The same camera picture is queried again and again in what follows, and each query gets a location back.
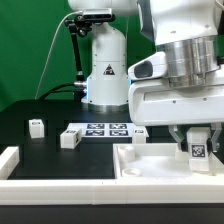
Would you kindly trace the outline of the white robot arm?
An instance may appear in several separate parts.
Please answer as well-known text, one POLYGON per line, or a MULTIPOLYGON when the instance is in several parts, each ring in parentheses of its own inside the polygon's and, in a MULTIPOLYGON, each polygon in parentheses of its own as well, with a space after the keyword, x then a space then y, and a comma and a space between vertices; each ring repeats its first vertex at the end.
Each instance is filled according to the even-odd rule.
POLYGON ((214 151, 224 123, 224 67, 216 57, 221 0, 68 0, 81 34, 90 29, 92 72, 82 102, 105 111, 127 106, 138 126, 167 126, 181 149, 193 144, 180 125, 204 124, 199 143, 214 151), (122 68, 125 38, 109 22, 137 14, 156 52, 122 68))

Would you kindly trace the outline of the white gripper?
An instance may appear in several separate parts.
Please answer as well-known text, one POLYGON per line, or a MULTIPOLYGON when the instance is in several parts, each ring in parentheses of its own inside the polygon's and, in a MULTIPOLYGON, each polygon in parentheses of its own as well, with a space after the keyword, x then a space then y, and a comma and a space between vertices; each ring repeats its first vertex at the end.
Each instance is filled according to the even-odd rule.
POLYGON ((183 150, 184 135, 177 125, 212 123, 206 140, 208 154, 219 150, 224 122, 224 86, 174 90, 158 81, 135 82, 129 89, 129 113, 138 126, 167 125, 183 150))

